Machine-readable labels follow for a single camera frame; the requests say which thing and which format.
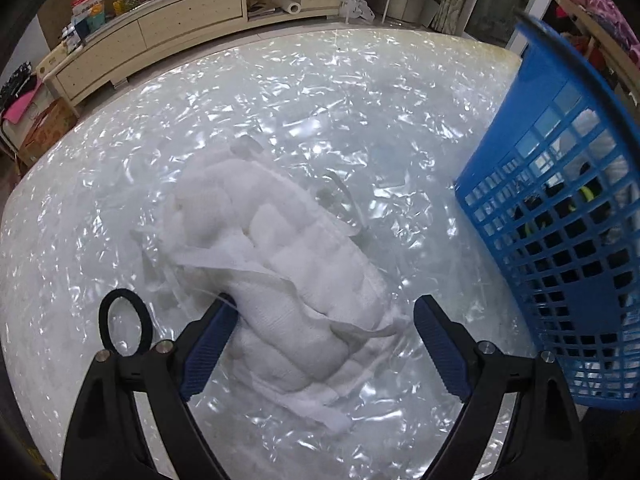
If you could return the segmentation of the pink clothes pile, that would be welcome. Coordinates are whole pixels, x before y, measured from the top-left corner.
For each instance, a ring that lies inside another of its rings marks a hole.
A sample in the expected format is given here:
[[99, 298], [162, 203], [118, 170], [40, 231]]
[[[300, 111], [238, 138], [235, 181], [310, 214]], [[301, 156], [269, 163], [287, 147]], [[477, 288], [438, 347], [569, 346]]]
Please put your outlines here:
[[639, 66], [639, 39], [612, 0], [570, 0], [596, 20]]

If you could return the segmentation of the white cloth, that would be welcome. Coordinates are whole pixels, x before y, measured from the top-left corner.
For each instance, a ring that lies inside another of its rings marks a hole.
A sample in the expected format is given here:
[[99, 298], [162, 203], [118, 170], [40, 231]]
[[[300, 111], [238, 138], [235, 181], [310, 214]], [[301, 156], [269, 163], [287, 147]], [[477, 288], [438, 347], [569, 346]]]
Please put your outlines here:
[[195, 314], [230, 295], [230, 372], [301, 418], [350, 427], [338, 402], [408, 323], [351, 226], [244, 136], [190, 155], [143, 233], [145, 287], [161, 308]]

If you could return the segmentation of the blue plastic laundry basket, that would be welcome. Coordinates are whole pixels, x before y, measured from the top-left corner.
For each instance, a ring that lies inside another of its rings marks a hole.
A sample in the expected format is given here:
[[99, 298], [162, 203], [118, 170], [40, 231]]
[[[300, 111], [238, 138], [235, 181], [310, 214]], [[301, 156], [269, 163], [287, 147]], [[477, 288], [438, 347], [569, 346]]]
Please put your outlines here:
[[[521, 15], [518, 30], [528, 45], [522, 64], [477, 149], [457, 177], [462, 210], [508, 283], [536, 346], [560, 361], [574, 400], [590, 408], [634, 411], [639, 406], [639, 128], [606, 81], [555, 30]], [[559, 137], [585, 108], [594, 110], [616, 148], [575, 181], [563, 176]], [[577, 198], [598, 177], [599, 198], [578, 203], [559, 220], [553, 206]], [[564, 190], [544, 196], [544, 185]], [[544, 204], [528, 211], [524, 200]], [[590, 212], [610, 202], [608, 220], [594, 224]], [[541, 211], [554, 223], [520, 240], [516, 229]], [[585, 234], [569, 238], [564, 228], [584, 220]], [[620, 228], [613, 245], [599, 234]], [[559, 231], [562, 243], [536, 256], [518, 250]], [[594, 254], [578, 258], [574, 247], [593, 242]]]

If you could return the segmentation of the white waffle towel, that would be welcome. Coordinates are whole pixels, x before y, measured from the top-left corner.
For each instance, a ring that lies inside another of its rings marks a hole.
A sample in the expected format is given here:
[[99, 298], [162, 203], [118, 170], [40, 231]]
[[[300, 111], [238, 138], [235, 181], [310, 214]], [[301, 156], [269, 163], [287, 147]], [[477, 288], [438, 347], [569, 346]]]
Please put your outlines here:
[[559, 154], [565, 165], [563, 176], [575, 181], [594, 164], [600, 165], [606, 156], [616, 148], [616, 143], [608, 130], [600, 130], [590, 142], [586, 137], [601, 125], [600, 118], [591, 108], [582, 110], [559, 137]]

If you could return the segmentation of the white paper roll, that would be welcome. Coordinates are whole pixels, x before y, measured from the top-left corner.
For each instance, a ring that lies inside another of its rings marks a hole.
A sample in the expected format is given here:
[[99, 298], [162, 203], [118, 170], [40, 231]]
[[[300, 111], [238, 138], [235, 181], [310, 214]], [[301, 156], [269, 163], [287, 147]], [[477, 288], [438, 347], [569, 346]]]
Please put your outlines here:
[[271, 0], [271, 2], [277, 9], [287, 14], [296, 15], [302, 10], [300, 3], [293, 0]]

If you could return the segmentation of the wooden side table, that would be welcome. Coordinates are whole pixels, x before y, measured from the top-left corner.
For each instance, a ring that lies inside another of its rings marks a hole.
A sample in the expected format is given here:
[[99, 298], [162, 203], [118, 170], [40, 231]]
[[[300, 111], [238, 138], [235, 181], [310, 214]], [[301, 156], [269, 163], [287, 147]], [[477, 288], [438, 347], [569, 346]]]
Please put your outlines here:
[[554, 0], [563, 12], [572, 18], [589, 38], [589, 47], [585, 57], [589, 58], [591, 51], [598, 48], [608, 67], [616, 73], [622, 85], [629, 91], [636, 101], [639, 101], [639, 66], [635, 66], [628, 54], [620, 47], [616, 40], [583, 8], [570, 0]]

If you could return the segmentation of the black plush toy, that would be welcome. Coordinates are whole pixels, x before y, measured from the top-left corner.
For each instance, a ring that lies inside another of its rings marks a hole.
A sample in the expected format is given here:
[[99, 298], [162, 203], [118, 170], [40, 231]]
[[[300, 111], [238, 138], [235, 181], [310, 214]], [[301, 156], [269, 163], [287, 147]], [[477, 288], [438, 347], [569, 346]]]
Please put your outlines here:
[[[544, 196], [552, 198], [555, 195], [561, 193], [565, 188], [565, 183], [560, 181], [554, 185], [544, 185]], [[559, 220], [564, 219], [577, 210], [578, 203], [588, 204], [593, 200], [596, 200], [603, 193], [604, 187], [601, 180], [598, 177], [593, 177], [591, 180], [581, 186], [577, 192], [577, 198], [573, 196], [564, 197], [553, 206], [555, 215]], [[532, 195], [524, 200], [524, 206], [528, 211], [535, 211], [544, 204], [544, 200], [539, 195]], [[597, 206], [590, 212], [591, 221], [594, 224], [600, 224], [608, 220], [612, 216], [613, 207], [610, 202], [604, 202]], [[534, 236], [539, 231], [547, 229], [554, 223], [553, 214], [549, 211], [541, 211], [536, 215], [533, 221], [527, 221], [521, 224], [516, 229], [518, 232], [518, 238], [525, 240], [531, 236]], [[584, 220], [575, 220], [570, 222], [565, 228], [564, 232], [569, 238], [575, 238], [579, 235], [585, 234], [587, 231], [587, 225]], [[600, 242], [603, 245], [613, 245], [622, 236], [620, 234], [620, 228], [609, 228], [599, 234]], [[520, 255], [536, 256], [540, 254], [544, 249], [551, 249], [558, 247], [563, 241], [562, 235], [559, 231], [554, 231], [545, 235], [542, 240], [533, 240], [525, 245], [524, 248], [520, 248], [518, 253]], [[574, 247], [574, 252], [578, 258], [586, 258], [594, 254], [593, 242], [583, 242]]]

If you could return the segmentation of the black floral bag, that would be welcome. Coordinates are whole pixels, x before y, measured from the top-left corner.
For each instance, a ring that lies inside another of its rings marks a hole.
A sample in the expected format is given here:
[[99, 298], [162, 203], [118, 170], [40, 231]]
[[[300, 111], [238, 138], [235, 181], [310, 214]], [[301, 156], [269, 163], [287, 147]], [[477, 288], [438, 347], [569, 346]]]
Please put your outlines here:
[[8, 110], [11, 105], [26, 92], [25, 88], [33, 76], [34, 72], [32, 71], [31, 62], [25, 62], [14, 70], [10, 78], [1, 88], [0, 105], [2, 112]]

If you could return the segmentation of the cardboard box on floor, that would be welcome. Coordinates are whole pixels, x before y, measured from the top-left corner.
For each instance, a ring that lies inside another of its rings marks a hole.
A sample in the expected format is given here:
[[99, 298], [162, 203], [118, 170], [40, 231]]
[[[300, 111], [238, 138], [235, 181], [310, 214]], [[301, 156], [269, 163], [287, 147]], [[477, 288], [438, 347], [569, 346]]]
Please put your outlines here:
[[63, 99], [55, 100], [32, 124], [18, 151], [18, 158], [32, 166], [76, 124], [77, 117], [67, 103]]

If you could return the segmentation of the cream TV cabinet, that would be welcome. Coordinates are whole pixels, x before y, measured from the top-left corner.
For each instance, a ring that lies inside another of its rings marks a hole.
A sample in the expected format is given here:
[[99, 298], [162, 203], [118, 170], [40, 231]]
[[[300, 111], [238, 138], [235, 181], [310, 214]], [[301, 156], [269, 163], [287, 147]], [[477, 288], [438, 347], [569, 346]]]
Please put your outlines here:
[[204, 42], [252, 28], [338, 14], [341, 0], [291, 0], [300, 11], [257, 15], [247, 0], [149, 0], [114, 18], [63, 58], [43, 83], [70, 107], [104, 84], [129, 76]]

